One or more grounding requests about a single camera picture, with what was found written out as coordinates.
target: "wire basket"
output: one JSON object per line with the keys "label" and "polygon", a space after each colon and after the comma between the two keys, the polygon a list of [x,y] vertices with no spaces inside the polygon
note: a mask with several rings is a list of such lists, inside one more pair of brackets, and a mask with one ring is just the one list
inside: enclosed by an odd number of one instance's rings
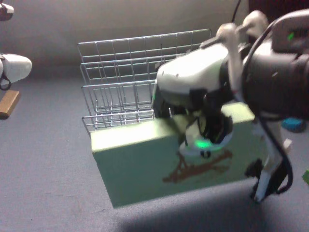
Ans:
{"label": "wire basket", "polygon": [[158,68],[199,47],[210,29],[78,44],[88,134],[154,118],[152,90]]}

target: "light green box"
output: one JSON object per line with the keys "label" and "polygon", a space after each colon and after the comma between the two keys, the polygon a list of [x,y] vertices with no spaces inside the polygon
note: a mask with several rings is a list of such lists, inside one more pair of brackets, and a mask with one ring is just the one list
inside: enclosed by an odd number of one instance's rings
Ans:
{"label": "light green box", "polygon": [[251,162],[265,159],[266,144],[252,134],[254,116],[246,105],[226,105],[223,111],[233,118],[233,138],[209,159],[177,155],[192,120],[188,116],[91,133],[93,156],[113,207],[244,179]]}

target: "gray table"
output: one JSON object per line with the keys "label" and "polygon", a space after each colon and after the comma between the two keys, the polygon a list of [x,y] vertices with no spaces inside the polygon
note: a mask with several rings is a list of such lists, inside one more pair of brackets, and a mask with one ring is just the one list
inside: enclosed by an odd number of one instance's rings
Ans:
{"label": "gray table", "polygon": [[293,140],[292,189],[261,205],[253,179],[113,209],[81,117],[78,67],[34,67],[13,84],[22,98],[0,121],[0,231],[309,231],[309,133]]}

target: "brown block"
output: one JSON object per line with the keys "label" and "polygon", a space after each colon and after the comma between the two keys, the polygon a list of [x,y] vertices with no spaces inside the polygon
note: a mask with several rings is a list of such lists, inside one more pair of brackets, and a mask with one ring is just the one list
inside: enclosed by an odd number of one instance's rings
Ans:
{"label": "brown block", "polygon": [[11,115],[20,99],[20,96],[21,94],[19,91],[6,91],[5,95],[0,101],[0,118],[8,118]]}

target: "brown drawing on box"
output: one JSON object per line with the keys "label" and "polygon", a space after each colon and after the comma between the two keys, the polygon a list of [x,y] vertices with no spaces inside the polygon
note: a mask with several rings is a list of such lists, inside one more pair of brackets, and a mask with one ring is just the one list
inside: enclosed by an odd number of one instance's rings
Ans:
{"label": "brown drawing on box", "polygon": [[233,154],[225,150],[224,153],[220,154],[218,157],[214,158],[210,162],[203,163],[201,165],[188,165],[184,157],[178,152],[177,156],[179,158],[179,163],[176,169],[169,174],[169,176],[163,178],[163,182],[173,182],[177,183],[179,181],[185,180],[187,178],[201,175],[208,171],[216,171],[218,173],[224,173],[229,169],[229,166],[218,165],[221,161],[226,159],[231,159]]}

